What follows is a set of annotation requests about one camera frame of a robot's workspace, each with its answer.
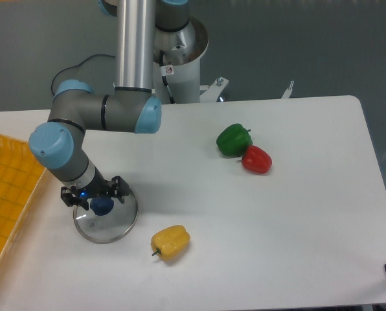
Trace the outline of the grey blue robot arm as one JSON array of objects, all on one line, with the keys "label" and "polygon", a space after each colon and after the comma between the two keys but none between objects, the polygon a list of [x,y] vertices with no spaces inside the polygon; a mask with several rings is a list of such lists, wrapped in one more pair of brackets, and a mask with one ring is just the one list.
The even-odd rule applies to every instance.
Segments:
[{"label": "grey blue robot arm", "polygon": [[35,158],[62,183],[69,206],[89,208],[91,200],[130,193],[121,177],[104,179],[83,151],[87,130],[155,133],[161,125],[161,101],[152,95],[153,43],[157,30],[175,32],[190,20],[187,1],[119,1],[117,71],[112,95],[96,95],[83,82],[66,80],[54,94],[46,123],[30,135]]}]

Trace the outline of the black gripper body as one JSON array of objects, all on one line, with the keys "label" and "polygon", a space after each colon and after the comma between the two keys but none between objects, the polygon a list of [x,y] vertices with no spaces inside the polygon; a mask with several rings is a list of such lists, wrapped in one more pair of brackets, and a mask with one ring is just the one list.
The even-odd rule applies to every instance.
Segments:
[{"label": "black gripper body", "polygon": [[108,193],[109,182],[97,167],[87,167],[79,178],[68,182],[68,189],[76,196],[95,198]]}]

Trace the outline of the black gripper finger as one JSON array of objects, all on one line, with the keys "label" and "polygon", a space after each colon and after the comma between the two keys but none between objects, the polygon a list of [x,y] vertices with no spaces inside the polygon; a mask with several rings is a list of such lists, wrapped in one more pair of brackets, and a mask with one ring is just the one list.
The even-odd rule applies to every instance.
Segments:
[{"label": "black gripper finger", "polygon": [[82,207],[84,210],[89,210],[89,196],[86,191],[79,190],[76,186],[72,185],[70,188],[66,186],[61,187],[60,197],[64,204],[68,207],[77,206]]},{"label": "black gripper finger", "polygon": [[108,196],[118,199],[122,204],[125,203],[125,197],[129,195],[129,185],[120,176],[113,177],[107,181]]}]

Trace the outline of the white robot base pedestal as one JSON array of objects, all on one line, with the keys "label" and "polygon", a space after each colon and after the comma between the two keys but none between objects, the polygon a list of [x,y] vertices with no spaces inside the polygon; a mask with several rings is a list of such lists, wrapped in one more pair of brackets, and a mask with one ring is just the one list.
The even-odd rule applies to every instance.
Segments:
[{"label": "white robot base pedestal", "polygon": [[204,25],[191,17],[177,32],[157,29],[154,41],[153,92],[163,104],[217,102],[229,80],[222,76],[208,85],[200,81],[201,58],[209,37]]}]

